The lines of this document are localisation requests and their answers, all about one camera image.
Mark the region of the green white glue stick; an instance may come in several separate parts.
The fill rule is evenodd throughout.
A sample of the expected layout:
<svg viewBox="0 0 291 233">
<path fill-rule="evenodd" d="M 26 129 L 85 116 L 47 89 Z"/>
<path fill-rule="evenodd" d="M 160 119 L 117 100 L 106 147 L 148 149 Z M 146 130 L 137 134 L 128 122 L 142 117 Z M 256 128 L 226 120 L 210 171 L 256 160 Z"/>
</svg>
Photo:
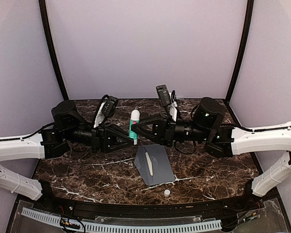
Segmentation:
<svg viewBox="0 0 291 233">
<path fill-rule="evenodd" d="M 138 133 L 135 132 L 135 124 L 140 121 L 140 112 L 137 109 L 134 109 L 131 112 L 129 120 L 129 138 L 133 140 L 133 144 L 137 145 L 138 143 Z"/>
</svg>

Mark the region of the beige letter paper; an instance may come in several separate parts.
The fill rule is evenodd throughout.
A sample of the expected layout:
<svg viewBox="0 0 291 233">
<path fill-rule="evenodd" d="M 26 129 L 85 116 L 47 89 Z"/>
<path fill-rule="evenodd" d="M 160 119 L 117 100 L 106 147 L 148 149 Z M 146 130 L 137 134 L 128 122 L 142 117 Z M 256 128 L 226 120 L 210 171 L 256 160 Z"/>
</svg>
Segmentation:
<svg viewBox="0 0 291 233">
<path fill-rule="evenodd" d="M 145 152 L 145 156 L 146 156 L 146 161 L 147 161 L 149 173 L 151 176 L 153 176 L 153 165 L 152 165 L 152 161 L 151 161 L 150 156 L 149 156 L 147 151 Z"/>
</svg>

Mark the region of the grey envelope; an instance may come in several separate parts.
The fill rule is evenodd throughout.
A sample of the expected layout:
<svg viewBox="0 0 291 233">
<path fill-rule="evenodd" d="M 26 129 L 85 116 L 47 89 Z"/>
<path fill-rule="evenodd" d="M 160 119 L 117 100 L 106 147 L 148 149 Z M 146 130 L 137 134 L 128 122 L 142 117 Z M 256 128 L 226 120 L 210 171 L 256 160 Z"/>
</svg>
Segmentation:
<svg viewBox="0 0 291 233">
<path fill-rule="evenodd" d="M 153 176 L 150 175 L 145 152 L 148 152 L 153 165 Z M 165 149 L 158 144 L 139 146 L 134 164 L 147 186 L 154 186 L 175 181 L 175 176 Z"/>
</svg>

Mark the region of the white glue stick cap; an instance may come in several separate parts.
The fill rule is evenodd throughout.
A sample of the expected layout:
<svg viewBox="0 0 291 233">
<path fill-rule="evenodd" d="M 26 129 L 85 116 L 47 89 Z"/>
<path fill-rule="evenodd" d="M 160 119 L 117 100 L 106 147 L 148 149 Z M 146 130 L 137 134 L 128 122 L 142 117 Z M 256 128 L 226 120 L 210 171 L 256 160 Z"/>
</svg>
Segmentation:
<svg viewBox="0 0 291 233">
<path fill-rule="evenodd" d="M 170 191 L 169 189 L 165 189 L 165 191 L 164 191 L 164 195 L 165 195 L 166 197 L 168 197 L 168 196 L 170 196 L 170 194 L 171 194 L 171 191 Z"/>
</svg>

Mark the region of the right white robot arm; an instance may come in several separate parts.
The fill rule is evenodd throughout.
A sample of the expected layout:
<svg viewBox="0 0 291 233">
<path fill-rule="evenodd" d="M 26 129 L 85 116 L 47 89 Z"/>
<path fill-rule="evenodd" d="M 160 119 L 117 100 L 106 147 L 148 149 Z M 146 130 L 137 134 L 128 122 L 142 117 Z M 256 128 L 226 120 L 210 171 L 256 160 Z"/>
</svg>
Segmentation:
<svg viewBox="0 0 291 233">
<path fill-rule="evenodd" d="M 245 128 L 224 124 L 225 109 L 218 101 L 204 97 L 191 112 L 191 120 L 173 120 L 166 113 L 155 114 L 132 125 L 136 134 L 163 146 L 192 141 L 204 143 L 204 151 L 216 158 L 258 151 L 282 150 L 284 154 L 261 175 L 246 184 L 238 207 L 249 210 L 257 197 L 291 176 L 291 121 L 275 126 Z"/>
</svg>

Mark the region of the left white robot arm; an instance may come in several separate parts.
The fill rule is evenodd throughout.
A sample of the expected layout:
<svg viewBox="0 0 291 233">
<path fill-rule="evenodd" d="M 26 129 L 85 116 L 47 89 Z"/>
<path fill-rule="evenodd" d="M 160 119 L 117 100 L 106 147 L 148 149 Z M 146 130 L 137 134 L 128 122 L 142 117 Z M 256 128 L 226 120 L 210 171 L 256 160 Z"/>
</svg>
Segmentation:
<svg viewBox="0 0 291 233">
<path fill-rule="evenodd" d="M 94 123 L 88 122 L 77 110 L 72 100 L 60 102 L 51 111 L 53 123 L 36 132 L 16 137 L 0 137 L 0 163 L 19 159 L 54 159 L 61 157 L 71 148 L 69 143 L 80 143 L 92 152 L 109 153 L 134 145 L 129 134 L 106 120 L 114 114 L 118 103 L 107 96 L 100 111 L 96 111 Z M 8 170 L 0 164 L 0 188 L 28 197 L 49 212 L 59 207 L 48 182 L 26 178 Z"/>
</svg>

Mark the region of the black front rail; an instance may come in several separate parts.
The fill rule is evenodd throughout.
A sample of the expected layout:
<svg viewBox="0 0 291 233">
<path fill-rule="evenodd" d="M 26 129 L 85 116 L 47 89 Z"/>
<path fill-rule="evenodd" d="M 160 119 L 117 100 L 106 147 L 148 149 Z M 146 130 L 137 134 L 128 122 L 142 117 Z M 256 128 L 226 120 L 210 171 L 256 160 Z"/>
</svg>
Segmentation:
<svg viewBox="0 0 291 233">
<path fill-rule="evenodd" d="M 189 216 L 201 216 L 203 219 L 236 218 L 239 213 L 264 207 L 260 200 L 245 199 L 243 196 L 223 200 L 167 205 L 103 204 L 47 197 L 35 201 L 33 205 L 46 211 L 79 219 L 94 219 L 98 216 L 119 218 L 176 218 Z"/>
</svg>

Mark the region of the left black frame post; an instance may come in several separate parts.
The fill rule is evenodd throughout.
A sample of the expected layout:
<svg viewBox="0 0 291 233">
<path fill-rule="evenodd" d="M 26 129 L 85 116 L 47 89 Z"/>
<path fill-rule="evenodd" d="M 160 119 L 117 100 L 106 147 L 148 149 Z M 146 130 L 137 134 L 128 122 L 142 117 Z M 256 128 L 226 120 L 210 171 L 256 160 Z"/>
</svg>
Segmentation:
<svg viewBox="0 0 291 233">
<path fill-rule="evenodd" d="M 69 100 L 69 96 L 64 84 L 64 79 L 61 74 L 61 69 L 59 65 L 59 61 L 57 58 L 57 54 L 55 51 L 55 46 L 52 38 L 52 33 L 51 33 L 51 28 L 50 28 L 50 23 L 49 23 L 49 17 L 48 17 L 48 10 L 47 10 L 47 1 L 46 0 L 39 0 L 39 9 L 40 9 L 40 15 L 41 15 L 41 20 L 42 20 L 42 25 L 43 25 L 43 30 L 44 30 L 44 35 L 48 47 L 48 52 L 49 56 L 51 59 L 52 67 L 55 73 L 56 81 L 58 84 L 58 87 L 61 92 L 61 96 L 63 100 Z"/>
</svg>

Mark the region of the black frame post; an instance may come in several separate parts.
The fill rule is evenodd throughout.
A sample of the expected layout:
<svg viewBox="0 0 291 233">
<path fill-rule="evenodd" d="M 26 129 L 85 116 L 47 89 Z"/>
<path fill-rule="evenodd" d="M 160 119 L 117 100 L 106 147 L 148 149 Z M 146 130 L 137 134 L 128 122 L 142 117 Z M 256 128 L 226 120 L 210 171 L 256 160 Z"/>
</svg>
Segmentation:
<svg viewBox="0 0 291 233">
<path fill-rule="evenodd" d="M 50 28 L 50 23 L 49 23 L 49 17 L 48 17 L 48 10 L 47 10 L 47 1 L 46 0 L 39 0 L 39 9 L 40 9 L 40 15 L 41 15 L 41 20 L 42 20 L 42 25 L 43 25 L 43 30 L 44 30 L 44 35 L 48 47 L 48 52 L 49 56 L 51 59 L 52 67 L 55 73 L 56 81 L 58 84 L 58 87 L 61 92 L 61 96 L 63 100 L 69 100 L 69 96 L 64 84 L 64 79 L 61 74 L 61 69 L 59 65 L 59 61 L 57 58 L 57 54 L 55 51 L 55 46 L 52 38 L 52 33 L 51 33 L 51 28 Z"/>
<path fill-rule="evenodd" d="M 241 70 L 243 57 L 245 54 L 246 44 L 248 40 L 248 35 L 250 31 L 250 25 L 252 20 L 252 14 L 253 14 L 253 8 L 254 8 L 254 0 L 248 0 L 246 5 L 246 11 L 244 16 L 244 22 L 243 22 L 243 28 L 242 28 L 242 35 L 240 39 L 239 49 L 235 61 L 235 66 L 233 69 L 233 73 L 231 76 L 231 80 L 229 83 L 229 87 L 227 90 L 227 94 L 225 97 L 225 105 L 229 105 L 236 87 L 237 79 Z"/>
</svg>

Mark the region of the right black frame post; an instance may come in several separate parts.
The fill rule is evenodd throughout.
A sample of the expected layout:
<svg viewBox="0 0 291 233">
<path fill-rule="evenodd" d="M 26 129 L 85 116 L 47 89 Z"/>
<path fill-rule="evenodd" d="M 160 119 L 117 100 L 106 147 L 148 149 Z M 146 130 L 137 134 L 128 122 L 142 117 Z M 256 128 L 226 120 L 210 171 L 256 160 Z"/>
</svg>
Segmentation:
<svg viewBox="0 0 291 233">
<path fill-rule="evenodd" d="M 253 14 L 253 8 L 254 8 L 254 0 L 248 0 L 246 5 L 246 11 L 244 16 L 244 22 L 243 22 L 243 28 L 242 28 L 242 35 L 240 39 L 239 49 L 235 61 L 235 66 L 233 69 L 233 73 L 231 76 L 231 80 L 229 83 L 229 87 L 227 90 L 227 94 L 225 97 L 225 105 L 229 105 L 236 87 L 237 79 L 241 70 L 243 57 L 245 54 L 246 44 L 248 40 L 248 35 L 250 31 L 250 25 L 252 20 L 252 14 Z"/>
</svg>

